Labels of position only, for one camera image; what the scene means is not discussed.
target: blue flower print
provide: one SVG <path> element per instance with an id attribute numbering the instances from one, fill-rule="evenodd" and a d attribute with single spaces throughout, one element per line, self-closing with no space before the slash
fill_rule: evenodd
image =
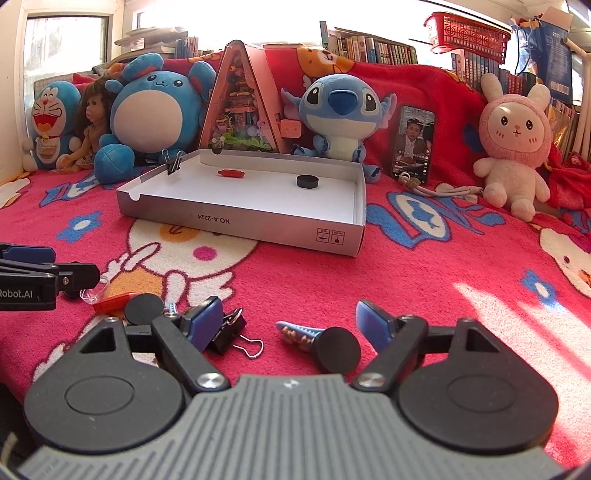
<path id="1" fill-rule="evenodd" d="M 85 234 L 100 227 L 98 218 L 101 212 L 93 212 L 87 215 L 80 215 L 70 220 L 68 228 L 57 234 L 58 240 L 65 240 L 72 244 L 80 240 Z"/>
<path id="2" fill-rule="evenodd" d="M 525 271 L 525 278 L 521 284 L 540 300 L 540 303 L 550 312 L 562 312 L 564 307 L 556 298 L 556 290 L 548 282 L 543 281 L 535 272 Z"/>

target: black puck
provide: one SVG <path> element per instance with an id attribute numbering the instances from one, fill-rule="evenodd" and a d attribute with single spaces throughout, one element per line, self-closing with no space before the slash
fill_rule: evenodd
<path id="1" fill-rule="evenodd" d="M 322 373 L 346 375 L 359 365 L 361 347 L 346 328 L 329 327 L 314 339 L 311 354 Z"/>
<path id="2" fill-rule="evenodd" d="M 315 189 L 318 186 L 318 177 L 313 175 L 298 175 L 297 185 L 302 189 Z"/>
<path id="3" fill-rule="evenodd" d="M 149 325 L 164 313 L 164 301 L 153 293 L 142 293 L 125 306 L 125 320 L 131 325 Z"/>

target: clear plastic piece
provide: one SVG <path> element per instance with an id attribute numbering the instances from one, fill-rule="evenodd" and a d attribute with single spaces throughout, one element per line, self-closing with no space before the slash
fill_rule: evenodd
<path id="1" fill-rule="evenodd" d="M 109 290 L 109 279 L 102 275 L 96 287 L 80 291 L 80 298 L 88 305 L 94 305 L 106 297 Z"/>

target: stitch plush toy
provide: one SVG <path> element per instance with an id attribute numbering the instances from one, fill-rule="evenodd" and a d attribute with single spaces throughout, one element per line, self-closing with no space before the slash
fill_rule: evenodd
<path id="1" fill-rule="evenodd" d="M 302 98 L 285 89 L 281 95 L 298 108 L 300 120 L 317 133 L 313 139 L 314 150 L 296 146 L 295 155 L 360 163 L 366 154 L 363 140 L 377 129 L 388 128 L 396 108 L 395 94 L 380 102 L 367 83 L 344 73 L 319 78 Z M 363 165 L 363 172 L 366 182 L 379 180 L 379 167 Z"/>

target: stitch ear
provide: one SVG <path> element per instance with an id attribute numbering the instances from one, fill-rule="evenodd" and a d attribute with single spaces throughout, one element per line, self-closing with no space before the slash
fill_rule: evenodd
<path id="1" fill-rule="evenodd" d="M 489 102 L 503 96 L 503 87 L 494 73 L 483 75 L 480 79 L 480 85 L 482 86 L 482 93 Z"/>
<path id="2" fill-rule="evenodd" d="M 286 102 L 293 103 L 296 107 L 300 107 L 301 98 L 292 95 L 290 92 L 285 90 L 284 88 L 281 89 L 281 96 Z"/>
<path id="3" fill-rule="evenodd" d="M 105 88 L 108 92 L 119 93 L 121 90 L 123 90 L 123 84 L 119 80 L 111 79 L 105 82 Z"/>
<path id="4" fill-rule="evenodd" d="M 382 102 L 382 110 L 384 111 L 384 115 L 382 116 L 382 122 L 380 123 L 379 128 L 388 128 L 390 119 L 396 110 L 397 103 L 398 98 L 396 97 L 395 93 L 391 93 L 384 99 Z"/>
<path id="5" fill-rule="evenodd" d="M 189 71 L 189 80 L 204 102 L 208 102 L 216 80 L 216 71 L 206 61 L 197 61 Z"/>
<path id="6" fill-rule="evenodd" d="M 540 110 L 544 111 L 550 103 L 550 91 L 546 85 L 539 83 L 531 88 L 527 98 L 534 102 Z"/>
<path id="7" fill-rule="evenodd" d="M 131 82 L 150 72 L 162 70 L 163 66 L 164 59 L 159 53 L 144 53 L 135 60 L 130 61 L 121 72 L 121 76 Z"/>

